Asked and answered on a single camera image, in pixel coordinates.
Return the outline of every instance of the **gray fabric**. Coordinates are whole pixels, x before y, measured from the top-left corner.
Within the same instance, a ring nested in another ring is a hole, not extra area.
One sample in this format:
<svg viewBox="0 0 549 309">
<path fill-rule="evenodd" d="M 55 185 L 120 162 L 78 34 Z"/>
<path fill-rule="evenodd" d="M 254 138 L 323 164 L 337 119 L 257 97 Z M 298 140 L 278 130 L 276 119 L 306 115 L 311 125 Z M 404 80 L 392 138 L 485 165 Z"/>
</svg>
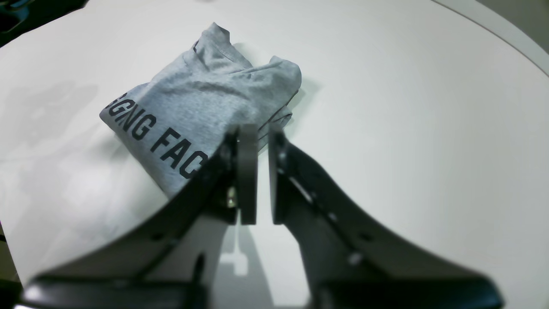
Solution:
<svg viewBox="0 0 549 309">
<path fill-rule="evenodd" d="M 217 149 L 231 124 L 286 125 L 301 86 L 299 67 L 272 57 L 254 68 L 215 23 L 149 83 L 114 100 L 99 116 L 160 188 L 172 197 Z"/>
</svg>

